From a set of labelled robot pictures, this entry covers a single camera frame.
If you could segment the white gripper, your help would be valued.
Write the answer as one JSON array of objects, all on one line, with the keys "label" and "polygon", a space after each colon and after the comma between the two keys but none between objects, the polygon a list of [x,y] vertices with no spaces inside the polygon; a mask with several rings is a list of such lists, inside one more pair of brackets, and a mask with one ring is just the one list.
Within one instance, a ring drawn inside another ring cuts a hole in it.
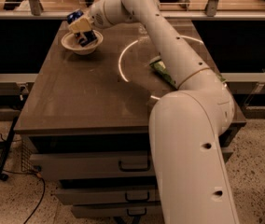
[{"label": "white gripper", "polygon": [[[122,5],[121,0],[100,0],[90,6],[89,16],[98,28],[109,28],[130,20],[130,13]],[[68,25],[69,30],[75,34],[80,45],[81,33],[91,31],[89,20],[82,16]]]}]

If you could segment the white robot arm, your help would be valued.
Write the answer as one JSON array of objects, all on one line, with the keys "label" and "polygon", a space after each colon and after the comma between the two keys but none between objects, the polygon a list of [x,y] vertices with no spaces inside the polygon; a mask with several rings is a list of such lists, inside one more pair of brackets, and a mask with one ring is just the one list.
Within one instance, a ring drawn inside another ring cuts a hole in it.
[{"label": "white robot arm", "polygon": [[240,224],[220,149],[235,106],[227,85],[160,14],[158,0],[100,0],[70,23],[87,33],[143,24],[176,89],[149,118],[151,155],[165,224]]}]

